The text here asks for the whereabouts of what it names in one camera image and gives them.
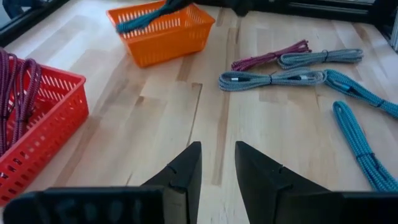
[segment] wood surface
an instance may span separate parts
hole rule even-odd
[[[353,109],[379,160],[398,177],[398,122],[325,85],[218,89],[233,60],[307,39],[314,51],[361,48],[357,65],[326,63],[398,103],[398,56],[377,29],[307,17],[200,6],[216,19],[206,48],[146,69],[126,53],[105,10],[140,1],[71,0],[6,47],[21,58],[87,78],[90,117],[27,191],[51,186],[140,185],[192,141],[203,147],[198,223],[248,223],[236,180],[235,141],[245,141],[331,190],[370,190],[331,106]],[[269,73],[275,64],[255,69]]]

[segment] plastic basket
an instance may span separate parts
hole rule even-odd
[[[27,89],[30,74],[24,77]],[[42,65],[42,81],[27,132],[0,157],[1,206],[26,189],[87,118],[85,80]],[[13,113],[7,123],[7,136],[11,136],[14,118]]]
[[[162,7],[165,1],[107,11],[113,26]],[[205,48],[215,20],[194,4],[155,19],[148,27],[120,34],[121,40],[140,67],[164,62]]]

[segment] cable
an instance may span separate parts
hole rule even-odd
[[[218,79],[218,86],[223,91],[241,91],[264,85],[317,85],[326,80],[323,71],[309,68],[296,68],[270,75],[251,72],[224,72]]]
[[[283,54],[278,59],[278,64],[282,69],[288,70],[323,62],[356,63],[362,61],[362,58],[363,51],[361,49],[324,50],[319,53]]]
[[[300,52],[311,52],[311,50],[308,48],[308,41],[307,40],[301,40],[300,42],[297,42],[296,44],[287,47],[282,50],[278,50],[276,52],[270,52],[265,55],[257,56],[257,57],[250,57],[242,60],[238,60],[232,63],[231,68],[234,71],[245,71],[248,70],[256,65],[260,65],[266,62],[270,62],[271,60],[274,60],[275,58],[279,58],[283,54],[287,53],[300,53]]]
[[[0,156],[2,156],[25,133],[34,110],[42,71],[40,65],[32,59],[27,59],[18,65],[17,57],[4,49],[0,49],[0,58]],[[30,80],[28,85],[25,85],[26,80]],[[11,113],[15,113],[15,125],[12,136],[7,136],[7,122]]]
[[[166,0],[166,3],[158,10],[117,24],[116,31],[120,34],[125,34],[136,29],[144,29],[156,18],[181,10],[189,6],[192,2],[193,0]]]
[[[30,68],[30,82],[24,93],[24,76]],[[33,59],[27,59],[24,61],[19,69],[18,75],[19,91],[14,89],[14,100],[15,104],[15,126],[14,134],[12,135],[12,144],[15,144],[25,133],[25,128],[29,123],[29,118],[32,116],[34,110],[34,101],[36,94],[40,88],[40,82],[42,78],[42,69]]]
[[[343,102],[333,104],[337,123],[371,186],[378,191],[397,191],[398,182],[378,161],[351,109]]]
[[[17,76],[17,57],[14,54],[8,54],[3,49],[0,50],[1,57],[1,83],[0,83],[0,155],[7,150],[7,121],[10,117],[12,107],[9,105],[10,93],[14,88],[15,78]],[[9,71],[9,62],[12,61],[12,70]]]
[[[348,96],[368,102],[370,105],[380,108],[391,116],[398,118],[398,105],[383,100],[336,70],[326,69],[325,73],[327,75],[326,85]]]

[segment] red braided cable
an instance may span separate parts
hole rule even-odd
[[[34,110],[34,102],[40,88],[42,70],[33,59],[27,59],[18,65],[17,57],[0,49],[0,156],[2,156],[25,133],[29,118]],[[24,77],[30,75],[29,85],[24,90]],[[7,143],[7,122],[15,110],[15,125],[12,141]]]
[[[308,48],[307,40],[301,40],[300,42],[297,42],[296,44],[294,44],[290,47],[287,47],[282,50],[278,50],[276,52],[270,52],[265,55],[238,60],[238,61],[232,63],[231,68],[234,71],[245,71],[245,70],[250,69],[256,65],[266,63],[266,62],[269,62],[276,58],[279,58],[283,54],[303,53],[303,52],[311,52],[311,50]]]

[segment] gray braided cable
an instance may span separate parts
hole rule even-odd
[[[230,71],[220,75],[218,86],[223,91],[241,91],[264,85],[317,85],[325,80],[324,71],[305,67],[270,75]]]
[[[278,59],[278,64],[282,69],[288,70],[323,62],[356,63],[362,61],[362,58],[363,51],[361,49],[324,50],[319,53],[283,54]]]

